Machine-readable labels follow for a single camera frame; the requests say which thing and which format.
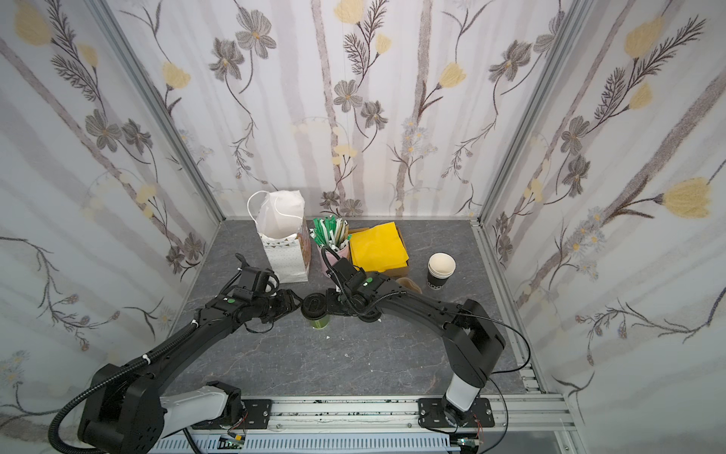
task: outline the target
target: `white paper cup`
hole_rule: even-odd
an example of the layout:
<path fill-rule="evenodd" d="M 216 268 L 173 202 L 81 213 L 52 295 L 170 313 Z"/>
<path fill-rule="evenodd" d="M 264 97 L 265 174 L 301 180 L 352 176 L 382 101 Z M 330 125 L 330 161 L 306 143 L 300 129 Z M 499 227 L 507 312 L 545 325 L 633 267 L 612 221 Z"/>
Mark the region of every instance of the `white paper cup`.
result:
<path fill-rule="evenodd" d="M 426 283 L 434 290 L 444 286 L 446 281 L 454 274 L 456 261 L 454 257 L 443 252 L 437 252 L 428 260 L 428 274 Z"/>

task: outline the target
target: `gray flower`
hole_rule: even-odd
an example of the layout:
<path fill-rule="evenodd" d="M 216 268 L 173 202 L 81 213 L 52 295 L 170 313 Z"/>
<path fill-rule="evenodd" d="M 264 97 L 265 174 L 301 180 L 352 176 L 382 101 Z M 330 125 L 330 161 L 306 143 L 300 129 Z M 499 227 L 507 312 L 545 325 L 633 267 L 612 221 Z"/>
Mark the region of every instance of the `gray flower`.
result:
<path fill-rule="evenodd" d="M 126 143 L 129 145 L 136 145 L 136 149 L 140 155 L 144 154 L 144 145 L 149 148 L 154 145 L 151 142 L 151 134 L 148 132 L 141 132 L 141 126 L 136 124 L 135 121 L 129 118 L 129 121 L 123 125 L 123 135 L 126 138 Z"/>
<path fill-rule="evenodd" d="M 361 208 L 362 205 L 363 202 L 360 200 L 353 200 L 352 198 L 349 198 L 340 205 L 340 212 L 344 216 L 360 216 L 363 214 L 363 210 Z"/>
<path fill-rule="evenodd" d="M 169 263 L 170 267 L 173 267 L 174 274 L 182 270 L 182 260 L 184 260 L 184 254 L 178 246 L 174 246 L 169 249 L 166 261 Z"/>
<path fill-rule="evenodd" d="M 252 14 L 247 12 L 246 9 L 240 8 L 240 13 L 237 15 L 237 21 L 247 31 L 238 31 L 234 35 L 237 37 L 237 42 L 240 43 L 240 47 L 243 49 L 255 48 L 255 53 L 260 58 L 267 58 L 267 49 L 274 49 L 277 47 L 277 43 L 274 39 L 267 36 L 272 29 L 272 24 L 264 14 L 259 12 L 257 9 L 252 10 Z"/>
<path fill-rule="evenodd" d="M 380 106 L 380 102 L 366 102 L 361 109 L 361 115 L 365 117 L 365 127 L 370 128 L 375 123 L 377 128 L 385 128 L 388 119 L 380 116 L 381 112 L 383 112 L 383 108 Z"/>
<path fill-rule="evenodd" d="M 562 133 L 562 153 L 570 153 L 576 155 L 582 150 L 580 139 L 587 134 L 587 128 L 590 127 L 589 121 L 584 121 L 582 115 L 578 115 L 570 121 L 570 130 Z"/>
<path fill-rule="evenodd" d="M 363 105 L 363 98 L 356 95 L 358 91 L 355 81 L 340 81 L 335 85 L 335 93 L 338 97 L 333 100 L 333 104 L 341 105 L 343 112 L 349 112 L 351 106 L 359 108 Z"/>
<path fill-rule="evenodd" d="M 189 260 L 196 260 L 200 254 L 203 254 L 202 240 L 198 239 L 192 232 L 184 240 L 184 253 L 189 257 Z"/>
<path fill-rule="evenodd" d="M 335 191 L 323 191 L 320 206 L 329 210 L 331 206 L 338 206 L 338 200 L 340 200 L 340 196 Z"/>
<path fill-rule="evenodd" d="M 514 40 L 506 52 L 502 54 L 504 62 L 489 67 L 489 80 L 496 82 L 497 79 L 504 76 L 508 81 L 513 81 L 517 75 L 517 69 L 529 63 L 529 50 L 531 43 L 520 43 Z"/>
<path fill-rule="evenodd" d="M 502 215 L 497 218 L 496 221 L 494 221 L 494 228 L 498 232 L 504 232 L 507 229 L 507 223 L 509 222 L 509 219 L 507 219 L 507 215 L 504 211 L 502 211 Z"/>
<path fill-rule="evenodd" d="M 227 77 L 227 71 L 229 71 L 237 80 L 242 78 L 242 74 L 237 65 L 243 64 L 245 58 L 240 54 L 237 43 L 229 39 L 220 40 L 219 38 L 215 38 L 212 55 L 219 58 L 217 63 L 209 64 L 209 69 L 214 71 L 214 77 L 223 81 Z"/>
<path fill-rule="evenodd" d="M 570 185 L 570 197 L 582 194 L 582 185 L 580 182 L 583 178 L 587 178 L 587 171 L 590 170 L 590 162 L 579 155 L 576 159 L 570 161 L 567 168 L 570 169 L 570 173 L 562 179 L 562 183 L 564 185 Z"/>
<path fill-rule="evenodd" d="M 509 254 L 511 254 L 513 250 L 514 246 L 512 246 L 512 240 L 508 236 L 503 235 L 499 239 L 499 245 L 497 246 L 497 251 L 502 257 L 502 262 L 509 260 Z"/>
<path fill-rule="evenodd" d="M 534 42 L 534 47 L 532 48 L 537 54 L 550 51 L 552 45 L 555 43 L 555 37 L 564 18 L 565 12 L 559 11 L 550 21 L 550 32 L 537 36 L 537 40 Z"/>
<path fill-rule="evenodd" d="M 106 115 L 99 112 L 98 109 L 94 109 L 93 115 L 86 117 L 86 131 L 96 137 L 96 146 L 99 150 L 103 150 L 106 145 L 112 152 L 118 148 L 116 141 L 121 138 L 121 130 L 116 124 L 108 124 Z"/>

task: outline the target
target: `black cable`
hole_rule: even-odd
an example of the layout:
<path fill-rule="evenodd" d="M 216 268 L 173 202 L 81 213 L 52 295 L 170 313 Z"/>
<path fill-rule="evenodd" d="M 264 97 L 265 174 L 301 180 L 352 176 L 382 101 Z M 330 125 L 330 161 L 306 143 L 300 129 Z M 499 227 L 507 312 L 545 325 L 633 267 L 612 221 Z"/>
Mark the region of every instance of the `black cable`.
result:
<path fill-rule="evenodd" d="M 320 248 L 320 255 L 322 256 L 323 263 L 325 263 L 328 271 L 330 271 L 330 278 L 333 279 L 333 282 L 338 286 L 340 291 L 343 292 L 343 295 L 345 296 L 345 302 L 348 305 L 348 308 L 353 311 L 355 315 L 363 315 L 355 308 L 351 297 L 348 295 L 348 291 L 343 286 L 343 278 L 338 274 L 338 271 L 334 269 L 333 266 L 330 264 L 330 260 L 328 260 L 327 256 L 325 255 L 326 251 L 330 252 L 336 259 L 340 259 L 340 256 L 328 246 L 322 246 Z"/>
<path fill-rule="evenodd" d="M 504 415 L 505 415 L 504 431 L 502 432 L 502 436 L 499 437 L 499 439 L 497 440 L 496 443 L 494 443 L 492 446 L 486 448 L 485 450 L 480 451 L 478 454 L 484 454 L 484 453 L 487 453 L 487 452 L 493 450 L 499 443 L 502 442 L 502 440 L 504 439 L 504 436 L 507 434 L 507 429 L 509 429 L 509 410 L 507 409 L 507 401 L 504 400 L 504 394 L 502 394 L 502 390 L 499 389 L 499 386 L 494 382 L 494 380 L 489 378 L 489 381 L 497 388 L 497 391 L 499 392 L 499 396 L 502 398 L 502 404 L 504 405 Z"/>
<path fill-rule="evenodd" d="M 243 323 L 243 325 L 245 326 L 245 330 L 247 330 L 250 333 L 253 333 L 253 334 L 265 334 L 265 333 L 269 333 L 270 331 L 272 331 L 272 328 L 274 328 L 274 320 L 272 321 L 272 324 L 270 325 L 270 327 L 267 328 L 265 331 L 255 331 L 253 329 L 249 329 L 249 328 L 247 328 L 247 323 Z"/>
<path fill-rule="evenodd" d="M 529 364 L 529 360 L 532 359 L 532 350 L 531 350 L 531 348 L 529 346 L 529 342 L 527 342 L 527 339 L 524 337 L 524 335 L 519 330 L 517 330 L 516 328 L 513 328 L 513 327 L 507 325 L 504 322 L 500 322 L 499 320 L 495 320 L 493 318 L 484 317 L 483 315 L 461 314 L 461 313 L 459 313 L 457 315 L 463 315 L 464 317 L 481 318 L 481 319 L 484 319 L 484 320 L 489 320 L 490 322 L 494 322 L 494 323 L 496 323 L 498 325 L 504 326 L 505 328 L 509 328 L 510 330 L 512 330 L 515 333 L 517 333 L 519 335 L 519 337 L 521 337 L 522 340 L 524 341 L 524 344 L 527 346 L 527 361 L 525 361 L 524 364 L 522 364 L 521 366 L 519 366 L 516 369 L 511 369 L 511 370 L 497 370 L 496 372 L 492 372 L 492 375 L 494 375 L 495 373 L 517 372 L 518 370 L 524 369 Z"/>
<path fill-rule="evenodd" d="M 424 426 L 421 426 L 421 418 L 418 418 L 418 425 L 419 425 L 419 426 L 420 426 L 420 427 L 421 427 L 422 429 L 430 430 L 430 431 L 432 431 L 432 432 L 436 432 L 436 433 L 438 433 L 438 434 L 444 434 L 444 435 L 453 435 L 453 434 L 456 434 L 457 430 L 459 430 L 459 426 L 456 426 L 456 429 L 454 429 L 454 431 L 453 431 L 453 432 L 445 432 L 445 431 L 443 431 L 443 430 L 438 430 L 438 429 L 432 429 L 431 427 L 424 427 Z"/>
<path fill-rule="evenodd" d="M 162 356 L 165 356 L 171 350 L 177 348 L 182 342 L 186 341 L 187 338 L 192 335 L 197 327 L 198 324 L 189 324 L 186 330 L 180 331 L 178 334 L 176 334 L 173 338 L 169 340 L 168 344 L 160 346 L 158 349 L 150 350 L 145 355 L 148 360 L 144 357 L 140 357 L 135 361 L 130 362 L 123 369 L 111 375 L 111 377 L 106 378 L 104 381 L 91 386 L 86 391 L 81 392 L 78 396 L 75 396 L 69 403 L 65 404 L 65 406 L 61 408 L 60 411 L 56 414 L 56 416 L 53 417 L 53 421 L 51 421 L 50 425 L 48 426 L 48 443 L 50 443 L 51 447 L 63 454 L 103 454 L 104 451 L 100 449 L 89 447 L 75 447 L 63 442 L 63 440 L 60 438 L 60 424 L 63 422 L 63 419 L 68 415 L 68 413 L 71 412 L 73 408 L 77 407 L 78 404 L 88 399 L 89 396 L 91 396 L 92 394 L 100 391 L 101 389 L 104 389 L 107 385 L 113 383 L 114 381 L 127 377 L 135 370 L 141 369 L 144 366 L 151 364 Z"/>
<path fill-rule="evenodd" d="M 192 434 L 189 433 L 189 429 L 184 427 L 182 430 L 184 432 L 184 436 L 187 438 L 187 441 L 189 443 L 189 446 L 192 448 L 192 451 L 194 451 L 194 454 L 204 454 L 201 449 L 197 446 L 197 443 L 192 438 Z"/>
<path fill-rule="evenodd" d="M 363 310 L 361 311 L 361 315 L 365 315 L 368 312 L 370 312 L 371 309 L 374 309 L 375 308 L 375 305 L 376 304 L 380 303 L 384 299 L 391 298 L 392 296 L 398 296 L 398 295 L 406 295 L 406 292 L 405 291 L 398 291 L 398 290 L 396 290 L 396 291 L 392 291 L 392 292 L 386 293 L 385 295 L 381 296 L 380 298 L 374 300 L 372 303 L 370 303 L 366 307 L 364 307 Z"/>
<path fill-rule="evenodd" d="M 221 291 L 219 292 L 220 295 L 226 295 L 229 291 L 229 288 L 232 287 L 232 284 L 234 284 L 234 282 L 242 275 L 242 271 L 239 271 L 239 268 L 237 269 L 237 274 L 235 274 L 232 279 L 228 280 L 227 283 L 224 284 L 224 287 L 222 287 Z"/>

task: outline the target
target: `wire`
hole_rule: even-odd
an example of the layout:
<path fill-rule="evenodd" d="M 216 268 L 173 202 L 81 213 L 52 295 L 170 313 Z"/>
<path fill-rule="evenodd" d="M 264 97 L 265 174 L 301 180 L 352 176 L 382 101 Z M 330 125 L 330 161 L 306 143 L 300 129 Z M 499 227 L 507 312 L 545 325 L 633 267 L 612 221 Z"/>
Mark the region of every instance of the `wire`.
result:
<path fill-rule="evenodd" d="M 320 248 L 320 255 L 322 256 L 322 261 L 323 263 L 325 263 L 328 271 L 330 271 L 330 278 L 333 279 L 333 282 L 335 282 L 340 291 L 343 292 L 343 295 L 346 297 L 345 302 L 348 305 L 348 308 L 353 311 L 355 315 L 364 315 L 358 312 L 358 310 L 355 308 L 351 297 L 348 295 L 348 291 L 343 286 L 343 278 L 338 274 L 338 271 L 330 264 L 330 260 L 327 259 L 327 255 L 325 255 L 325 252 L 330 252 L 336 259 L 340 259 L 340 256 L 328 246 L 322 246 Z"/>
<path fill-rule="evenodd" d="M 197 443 L 192 438 L 192 434 L 189 433 L 189 429 L 184 427 L 182 430 L 184 432 L 184 436 L 187 438 L 187 441 L 189 443 L 189 446 L 192 447 L 192 451 L 194 451 L 194 454 L 204 454 L 199 447 L 197 446 Z"/>
<path fill-rule="evenodd" d="M 430 431 L 432 431 L 432 432 L 436 432 L 436 433 L 439 433 L 439 434 L 444 434 L 444 435 L 453 435 L 453 434 L 455 434 L 455 433 L 457 432 L 457 430 L 459 430 L 459 426 L 456 426 L 456 429 L 454 429 L 454 431 L 453 431 L 453 432 L 446 432 L 446 431 L 443 431 L 443 430 L 438 430 L 438 429 L 432 429 L 431 427 L 424 427 L 424 426 L 421 426 L 421 417 L 419 417 L 419 418 L 418 418 L 418 425 L 419 425 L 419 426 L 420 426 L 420 427 L 421 427 L 422 429 L 430 430 Z"/>
<path fill-rule="evenodd" d="M 523 335 L 523 334 L 522 334 L 522 333 L 521 333 L 521 332 L 520 332 L 520 331 L 519 331 L 518 329 L 516 329 L 516 328 L 513 328 L 513 327 L 511 327 L 511 326 L 507 325 L 507 324 L 506 324 L 506 323 L 504 323 L 504 322 L 500 322 L 499 320 L 495 320 L 495 319 L 493 319 L 493 318 L 489 318 L 489 317 L 484 317 L 483 315 L 474 315 L 474 314 L 461 314 L 461 313 L 459 313 L 459 314 L 457 314 L 457 315 L 463 315 L 464 317 L 474 317 L 474 318 L 481 318 L 481 319 L 484 319 L 484 320 L 489 320 L 490 322 L 494 322 L 494 323 L 496 323 L 496 324 L 498 324 L 498 325 L 504 326 L 505 328 L 509 328 L 510 330 L 512 330 L 512 331 L 514 331 L 515 333 L 517 333 L 517 334 L 519 335 L 519 337 L 521 337 L 521 338 L 522 338 L 522 340 L 524 341 L 524 344 L 525 344 L 525 345 L 527 346 L 527 361 L 525 361 L 525 362 L 524 362 L 524 364 L 522 364 L 521 366 L 519 366 L 519 367 L 518 367 L 518 368 L 516 368 L 516 369 L 511 369 L 511 370 L 497 370 L 497 371 L 495 371 L 495 372 L 492 372 L 492 375 L 494 375 L 495 373 L 509 373 L 509 372 L 516 372 L 516 371 L 518 371 L 518 370 L 522 370 L 522 369 L 524 369 L 525 367 L 527 367 L 527 365 L 529 364 L 529 360 L 531 360 L 531 359 L 532 359 L 532 350 L 531 350 L 531 348 L 530 348 L 530 346 L 529 346 L 529 342 L 527 342 L 527 339 L 526 339 L 526 338 L 524 337 L 524 335 Z"/>
<path fill-rule="evenodd" d="M 363 310 L 361 311 L 361 314 L 362 315 L 367 314 L 372 309 L 374 309 L 378 303 L 380 303 L 381 301 L 383 301 L 386 298 L 391 298 L 392 296 L 406 295 L 406 294 L 407 293 L 405 291 L 398 291 L 398 290 L 395 290 L 395 291 L 392 291 L 392 292 L 388 292 L 385 295 L 383 295 L 380 298 L 378 298 L 375 301 L 373 301 L 372 303 L 368 304 L 366 307 L 364 307 Z"/>
<path fill-rule="evenodd" d="M 504 394 L 502 394 L 502 390 L 499 389 L 499 386 L 497 385 L 497 383 L 494 382 L 494 380 L 492 380 L 491 377 L 489 378 L 489 381 L 497 388 L 497 391 L 499 392 L 499 396 L 502 398 L 502 404 L 504 405 L 504 414 L 505 414 L 504 431 L 502 432 L 502 435 L 499 437 L 497 442 L 495 442 L 492 446 L 486 448 L 485 450 L 479 451 L 478 454 L 484 454 L 484 453 L 487 453 L 487 452 L 493 450 L 499 443 L 502 442 L 502 440 L 504 439 L 504 436 L 507 434 L 507 429 L 509 429 L 509 410 L 507 409 L 507 401 L 504 400 Z"/>
<path fill-rule="evenodd" d="M 249 414 L 250 414 L 250 412 L 245 412 L 245 416 L 243 418 L 240 418 L 240 420 L 237 421 L 237 423 L 234 426 L 232 426 L 229 429 L 227 429 L 227 435 L 229 435 L 230 437 L 232 437 L 234 439 L 237 439 L 237 435 L 236 434 L 233 434 L 232 431 L 235 430 L 237 427 L 239 427 L 240 424 L 244 423 L 245 422 L 245 419 L 247 419 L 247 416 Z"/>
<path fill-rule="evenodd" d="M 476 421 L 476 438 L 479 438 L 479 434 L 481 433 L 481 430 L 483 427 L 481 426 L 481 423 L 479 422 L 479 417 L 476 415 L 476 413 L 471 412 L 474 415 L 474 421 Z"/>
<path fill-rule="evenodd" d="M 265 331 L 255 331 L 255 330 L 249 329 L 249 328 L 247 328 L 247 323 L 246 322 L 243 323 L 243 325 L 245 326 L 245 330 L 247 330 L 250 333 L 253 333 L 253 334 L 265 334 L 265 333 L 269 333 L 270 331 L 272 331 L 272 328 L 274 328 L 274 320 L 272 321 L 272 324 L 270 325 L 270 327 L 267 328 Z"/>
<path fill-rule="evenodd" d="M 178 333 L 170 337 L 169 340 L 167 340 L 166 344 L 161 344 L 161 346 L 159 346 L 157 349 L 150 350 L 147 354 L 144 355 L 144 357 L 133 360 L 124 368 L 121 368 L 116 373 L 106 378 L 104 381 L 91 386 L 86 391 L 83 391 L 79 395 L 75 396 L 69 403 L 65 404 L 65 406 L 60 409 L 60 411 L 56 414 L 55 417 L 53 417 L 53 420 L 48 425 L 48 443 L 50 443 L 53 449 L 63 454 L 103 454 L 104 451 L 100 449 L 75 447 L 65 443 L 60 438 L 60 424 L 63 422 L 63 419 L 65 419 L 65 417 L 68 416 L 68 413 L 70 413 L 73 408 L 77 407 L 78 404 L 88 399 L 90 396 L 97 393 L 101 389 L 104 389 L 107 385 L 128 377 L 134 371 L 148 366 L 152 362 L 158 360 L 162 356 L 165 356 L 167 353 L 177 348 L 181 343 L 186 341 L 189 336 L 191 336 L 192 333 L 194 333 L 194 331 L 197 329 L 198 324 L 195 326 L 195 323 L 197 323 L 196 320 L 190 323 L 187 326 L 187 329 L 179 331 Z"/>

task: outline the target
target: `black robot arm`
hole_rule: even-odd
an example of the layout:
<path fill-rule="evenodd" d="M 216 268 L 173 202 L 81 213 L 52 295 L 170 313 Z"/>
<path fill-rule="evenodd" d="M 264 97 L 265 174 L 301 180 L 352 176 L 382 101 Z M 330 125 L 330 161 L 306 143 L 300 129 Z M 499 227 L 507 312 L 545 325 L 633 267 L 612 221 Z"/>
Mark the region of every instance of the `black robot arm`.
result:
<path fill-rule="evenodd" d="M 273 323 L 300 307 L 290 290 L 279 289 L 271 270 L 248 266 L 241 255 L 238 273 L 218 296 L 195 311 L 190 325 L 124 366 L 106 365 L 94 375 L 91 388 L 69 402 L 49 427 L 53 448 L 67 454 L 147 453 L 159 440 L 201 420 L 221 418 L 230 425 L 240 419 L 240 390 L 210 383 L 193 393 L 160 397 L 171 382 L 205 350 L 253 318 Z M 484 309 L 473 300 L 453 304 L 407 293 L 395 280 L 378 272 L 356 269 L 346 259 L 330 271 L 342 291 L 306 298 L 307 311 L 357 316 L 376 321 L 390 313 L 431 329 L 444 340 L 454 380 L 444 397 L 446 416 L 463 421 L 480 388 L 502 354 L 505 340 Z M 60 422 L 86 400 L 78 438 L 95 450 L 65 444 Z"/>

